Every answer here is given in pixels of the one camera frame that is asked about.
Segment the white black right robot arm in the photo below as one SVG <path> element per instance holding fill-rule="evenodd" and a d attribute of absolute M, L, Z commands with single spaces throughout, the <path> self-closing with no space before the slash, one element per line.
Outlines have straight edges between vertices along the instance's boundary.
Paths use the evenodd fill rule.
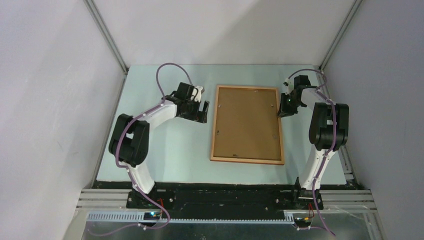
<path fill-rule="evenodd" d="M 298 113 L 300 107 L 312 110 L 308 131 L 311 151 L 290 196 L 295 208 L 304 209 L 318 196 L 330 159 L 347 143 L 349 106 L 335 103 L 318 86 L 312 85 L 306 75 L 287 78 L 283 84 L 287 89 L 281 94 L 278 117 L 291 117 Z"/>

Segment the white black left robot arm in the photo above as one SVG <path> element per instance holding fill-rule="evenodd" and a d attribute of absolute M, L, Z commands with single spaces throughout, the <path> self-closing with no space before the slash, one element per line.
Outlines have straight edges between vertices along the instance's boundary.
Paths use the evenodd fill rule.
<path fill-rule="evenodd" d="M 174 118 L 207 123 L 209 101 L 202 101 L 204 91 L 203 86 L 181 82 L 177 90 L 140 115 L 118 116 L 108 151 L 115 157 L 116 166 L 127 171 L 133 188 L 140 192 L 138 201 L 145 208 L 153 208 L 158 202 L 158 194 L 152 191 L 155 181 L 147 165 L 150 134 Z"/>

